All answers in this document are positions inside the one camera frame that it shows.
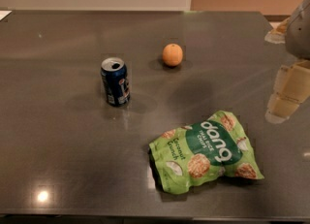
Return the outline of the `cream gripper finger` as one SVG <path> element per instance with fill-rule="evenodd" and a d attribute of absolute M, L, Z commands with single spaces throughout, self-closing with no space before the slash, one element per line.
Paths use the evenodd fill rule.
<path fill-rule="evenodd" d="M 310 97 L 310 61 L 299 60 L 291 66 L 281 66 L 267 104 L 265 119 L 273 124 L 288 120 Z"/>
<path fill-rule="evenodd" d="M 289 20 L 289 18 L 286 18 L 280 23 L 278 23 L 272 30 L 270 30 L 265 35 L 264 39 L 269 43 L 284 44 Z"/>

